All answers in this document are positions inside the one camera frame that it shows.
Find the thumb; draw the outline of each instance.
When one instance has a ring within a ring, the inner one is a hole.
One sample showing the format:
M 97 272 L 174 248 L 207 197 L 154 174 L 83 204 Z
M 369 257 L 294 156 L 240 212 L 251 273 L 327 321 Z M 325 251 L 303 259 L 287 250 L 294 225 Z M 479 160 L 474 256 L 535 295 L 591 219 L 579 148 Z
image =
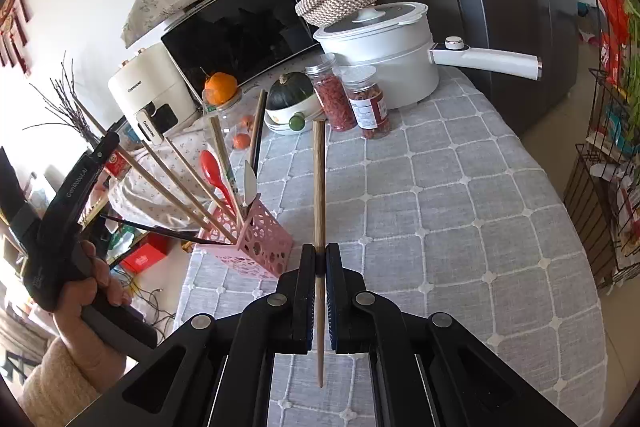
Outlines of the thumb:
M 97 291 L 98 284 L 93 277 L 66 283 L 60 293 L 56 315 L 79 317 L 82 307 L 94 301 Z

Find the gray checkered tablecloth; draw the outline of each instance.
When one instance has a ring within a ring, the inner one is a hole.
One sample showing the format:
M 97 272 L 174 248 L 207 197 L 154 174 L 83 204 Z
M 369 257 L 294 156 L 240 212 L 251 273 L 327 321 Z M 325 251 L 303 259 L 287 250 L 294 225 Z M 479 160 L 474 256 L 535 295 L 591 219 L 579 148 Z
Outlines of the gray checkered tablecloth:
M 440 72 L 430 97 L 390 112 L 389 136 L 328 133 L 327 240 L 369 290 L 405 312 L 453 315 L 579 426 L 596 427 L 606 350 L 580 240 L 484 95 L 460 71 Z M 296 242 L 289 268 L 313 239 L 311 138 L 268 134 L 261 149 L 258 191 Z M 241 312 L 274 288 L 196 251 L 176 323 Z M 366 357 L 327 352 L 323 389 L 315 360 L 276 356 L 269 425 L 373 426 Z

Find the pink plastic basket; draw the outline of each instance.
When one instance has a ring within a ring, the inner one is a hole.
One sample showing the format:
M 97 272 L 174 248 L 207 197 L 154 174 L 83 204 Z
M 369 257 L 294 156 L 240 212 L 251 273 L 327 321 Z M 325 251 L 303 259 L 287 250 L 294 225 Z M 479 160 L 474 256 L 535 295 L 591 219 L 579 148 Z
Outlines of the pink plastic basket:
M 236 222 L 216 208 L 213 216 L 233 235 Z M 218 231 L 200 229 L 198 237 L 228 243 Z M 222 263 L 247 277 L 277 279 L 287 268 L 293 238 L 278 223 L 260 201 L 258 194 L 240 231 L 236 245 L 198 245 L 215 255 Z

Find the microwave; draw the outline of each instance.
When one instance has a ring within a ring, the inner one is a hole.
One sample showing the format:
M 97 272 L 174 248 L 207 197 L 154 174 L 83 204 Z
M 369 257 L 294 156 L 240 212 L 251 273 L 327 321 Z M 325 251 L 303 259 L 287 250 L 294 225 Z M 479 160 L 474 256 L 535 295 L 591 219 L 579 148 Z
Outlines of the microwave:
M 244 84 L 317 46 L 315 26 L 296 14 L 300 0 L 200 0 L 161 37 L 192 94 L 208 76 L 232 74 Z

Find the hand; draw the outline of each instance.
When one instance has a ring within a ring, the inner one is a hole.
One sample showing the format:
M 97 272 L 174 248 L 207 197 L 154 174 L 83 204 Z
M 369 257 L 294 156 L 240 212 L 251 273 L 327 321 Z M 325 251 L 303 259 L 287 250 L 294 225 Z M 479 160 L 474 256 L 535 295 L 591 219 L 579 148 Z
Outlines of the hand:
M 84 377 L 99 393 L 104 393 L 115 384 L 124 373 L 127 357 L 107 346 L 81 318 L 82 307 L 94 301 L 98 287 L 107 295 L 113 306 L 131 303 L 120 282 L 109 275 L 109 266 L 95 258 L 95 247 L 82 241 L 82 249 L 94 263 L 94 276 L 83 281 L 66 283 L 58 308 L 53 314 L 71 358 Z

